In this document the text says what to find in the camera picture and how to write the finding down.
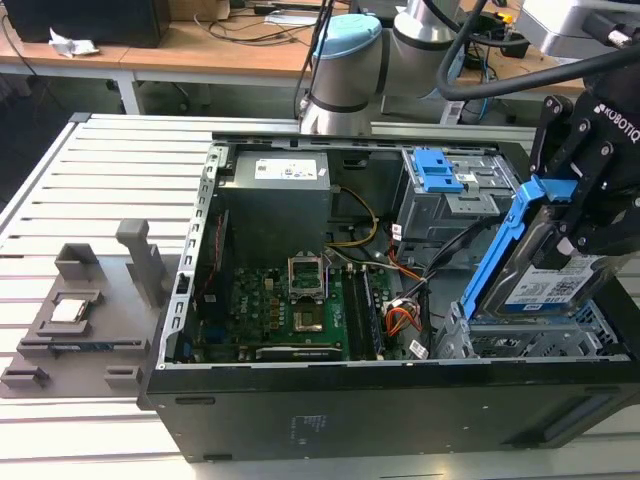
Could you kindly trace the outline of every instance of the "computer case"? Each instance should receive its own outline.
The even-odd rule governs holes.
[[[76,40],[155,48],[169,28],[167,0],[5,0],[23,42],[47,42],[49,29]]]

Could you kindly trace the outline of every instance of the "floor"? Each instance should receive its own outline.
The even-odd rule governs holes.
[[[5,81],[7,76],[0,77]],[[73,78],[28,79],[31,95],[11,95],[0,101],[0,209],[11,199],[34,165],[40,160],[73,112],[120,113],[120,98],[101,80]],[[60,108],[45,86],[59,100]],[[143,102],[149,115],[202,115],[226,117],[291,118],[291,88],[238,87],[212,85],[211,105],[201,105],[197,85],[182,85],[189,93],[191,105],[180,108],[182,94],[168,83],[146,83],[141,87]],[[442,101],[407,101],[392,99],[381,115],[380,100],[370,105],[375,121],[438,123]],[[472,102],[462,117],[464,122],[477,122],[481,102]],[[534,126],[539,106],[531,102],[493,101],[483,124],[512,123]]]

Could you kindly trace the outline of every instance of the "white paper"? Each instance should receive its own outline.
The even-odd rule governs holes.
[[[279,15],[272,13],[264,18],[264,23],[274,25],[307,26],[315,25],[318,17],[303,17],[302,15]]]
[[[67,58],[73,58],[76,55],[93,55],[100,52],[91,40],[71,40],[58,35],[52,28],[49,29],[49,33],[51,34],[49,45],[60,55],[64,55]]]

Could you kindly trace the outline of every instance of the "desk leg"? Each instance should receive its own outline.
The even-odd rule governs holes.
[[[201,83],[199,85],[200,88],[200,103],[208,107],[211,105],[211,85],[208,83]]]
[[[144,105],[138,97],[138,84],[131,72],[122,72],[115,79],[127,115],[144,115]]]
[[[457,125],[463,108],[464,102],[447,102],[440,117],[440,125]]]

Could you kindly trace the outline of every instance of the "yellow wire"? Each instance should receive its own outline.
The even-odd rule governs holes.
[[[340,190],[346,190],[347,192],[352,194],[354,197],[358,199],[358,201],[364,206],[364,208],[366,208],[369,211],[369,215],[371,215],[371,223],[373,224],[373,227],[371,228],[371,232],[369,233],[369,235],[367,235],[367,237],[363,238],[362,240],[355,240],[352,242],[331,242],[331,243],[327,243],[327,246],[328,247],[357,247],[365,243],[368,243],[373,239],[373,237],[376,236],[376,232],[378,231],[378,219],[376,218],[376,214],[373,213],[373,210],[367,204],[367,202],[365,202],[363,198],[360,195],[358,195],[356,192],[354,192],[350,188],[341,187],[339,185],[338,185],[338,188],[340,188]]]

